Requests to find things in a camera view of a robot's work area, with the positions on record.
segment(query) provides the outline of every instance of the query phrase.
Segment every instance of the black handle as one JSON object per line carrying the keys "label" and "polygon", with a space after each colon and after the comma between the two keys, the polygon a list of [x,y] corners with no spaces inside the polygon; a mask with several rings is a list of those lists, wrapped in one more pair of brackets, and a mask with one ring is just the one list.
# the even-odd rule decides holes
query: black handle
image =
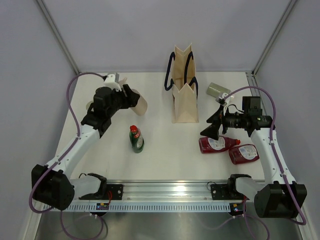
{"label": "black handle", "polygon": [[196,98],[198,98],[198,81],[195,76],[191,79],[189,86],[191,87],[192,84],[195,84]]}
{"label": "black handle", "polygon": [[170,80],[170,85],[168,85],[168,78],[169,78],[169,72],[170,72],[170,67],[171,67],[171,63],[172,63],[172,59],[176,60],[176,55],[175,55],[175,52],[173,51],[170,55],[170,58],[169,58],[169,63],[168,63],[168,67],[166,69],[166,74],[165,74],[165,79],[164,79],[164,89],[166,91],[169,91],[173,85],[175,84],[174,83],[174,80],[171,78]]}
{"label": "black handle", "polygon": [[[191,58],[192,58],[192,60],[194,59],[194,54],[192,51],[189,53],[188,58],[186,59],[185,67],[184,67],[184,78],[183,78],[184,84],[187,83],[187,73],[188,73],[188,67],[189,67],[189,63],[190,63]],[[195,76],[191,79],[189,86],[191,87],[192,84],[195,84],[196,97],[198,98],[198,81]]]}

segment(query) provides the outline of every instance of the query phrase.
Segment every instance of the white wall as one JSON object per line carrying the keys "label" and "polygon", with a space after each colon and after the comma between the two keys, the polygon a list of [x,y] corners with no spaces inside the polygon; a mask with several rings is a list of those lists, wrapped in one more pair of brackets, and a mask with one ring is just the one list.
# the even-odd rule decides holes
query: white wall
{"label": "white wall", "polygon": [[289,0],[44,0],[81,71],[165,71],[193,43],[198,71],[252,70]]}
{"label": "white wall", "polygon": [[274,98],[279,145],[291,173],[307,188],[305,206],[314,225],[320,222],[319,10],[318,0],[298,2],[257,74],[258,85]]}
{"label": "white wall", "polygon": [[0,2],[0,238],[18,240],[31,170],[52,158],[74,75],[34,1]]}

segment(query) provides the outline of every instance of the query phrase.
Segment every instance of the bottle cap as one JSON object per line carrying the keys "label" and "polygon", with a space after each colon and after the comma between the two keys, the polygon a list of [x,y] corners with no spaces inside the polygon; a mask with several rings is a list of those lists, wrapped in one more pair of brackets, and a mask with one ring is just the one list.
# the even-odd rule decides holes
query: bottle cap
{"label": "bottle cap", "polygon": [[135,125],[130,126],[130,131],[132,133],[135,133],[136,131],[138,131],[138,128]]}

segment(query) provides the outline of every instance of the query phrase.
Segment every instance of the green bottle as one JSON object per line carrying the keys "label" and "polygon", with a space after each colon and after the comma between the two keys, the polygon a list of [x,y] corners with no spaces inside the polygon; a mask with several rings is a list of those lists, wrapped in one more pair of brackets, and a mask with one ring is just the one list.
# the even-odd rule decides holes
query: green bottle
{"label": "green bottle", "polygon": [[135,125],[130,126],[129,136],[133,151],[136,154],[141,153],[145,146],[145,140],[142,137],[140,129]]}

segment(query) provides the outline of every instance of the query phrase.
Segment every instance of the white table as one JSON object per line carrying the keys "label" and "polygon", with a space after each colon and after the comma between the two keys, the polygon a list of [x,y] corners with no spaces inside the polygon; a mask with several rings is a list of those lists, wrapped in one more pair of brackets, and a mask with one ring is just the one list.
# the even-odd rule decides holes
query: white table
{"label": "white table", "polygon": [[[206,94],[211,82],[230,90],[248,86],[244,72],[197,72],[199,83],[199,123],[172,123],[172,94],[165,91],[163,72],[120,73],[127,77],[132,89],[137,89],[146,99],[148,109],[137,116],[130,109],[119,110],[111,119],[111,126],[103,137],[87,151],[75,168],[71,178],[80,173],[96,173],[108,180],[120,181],[202,181],[227,180],[231,174],[248,174],[263,181],[260,160],[233,165],[228,151],[202,154],[198,140],[200,132],[219,107],[214,98]],[[93,99],[95,90],[103,86],[101,78],[85,75],[79,78],[72,98],[72,108],[80,122],[86,115],[86,105]],[[242,96],[251,96],[249,89],[235,95],[232,103],[242,107]],[[141,153],[134,153],[129,140],[129,127],[137,125],[145,140]],[[74,120],[68,112],[59,152],[76,134]],[[243,129],[229,129],[227,137],[240,139],[242,144],[252,143]]]}

